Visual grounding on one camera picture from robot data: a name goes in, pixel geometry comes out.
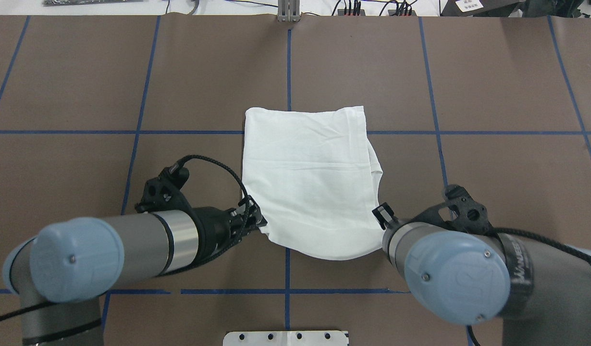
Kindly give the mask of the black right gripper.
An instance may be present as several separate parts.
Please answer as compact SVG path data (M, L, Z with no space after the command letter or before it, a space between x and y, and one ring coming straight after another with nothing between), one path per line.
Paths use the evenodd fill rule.
M394 210L389 206L387 202L383 202L372 210L374 218L377 223L384 230L383 241L390 241L397 230L407 225L410 221L405 219L398 219L394 214Z

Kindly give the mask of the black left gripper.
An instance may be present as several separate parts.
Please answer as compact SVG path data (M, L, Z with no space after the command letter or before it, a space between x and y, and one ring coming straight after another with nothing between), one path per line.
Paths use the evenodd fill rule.
M212 261L238 245L245 236L267 225L260 206L251 195L238 202L238 208L219 210L195 208L199 246L195 262Z

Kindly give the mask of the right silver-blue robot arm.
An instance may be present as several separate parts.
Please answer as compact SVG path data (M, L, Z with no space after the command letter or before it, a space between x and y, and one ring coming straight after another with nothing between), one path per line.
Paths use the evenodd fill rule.
M492 228L481 205L438 205L403 221L372 213L382 249L410 293L435 316L473 327L501 319L504 346L591 346L591 250L538 234Z

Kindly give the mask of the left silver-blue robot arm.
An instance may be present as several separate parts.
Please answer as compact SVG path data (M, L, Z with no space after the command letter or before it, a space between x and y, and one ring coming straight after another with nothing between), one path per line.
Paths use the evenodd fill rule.
M53 223L6 258L21 307L0 322L21 317L24 346L102 346L100 296L205 265L265 225L251 197L228 210L142 201L135 214Z

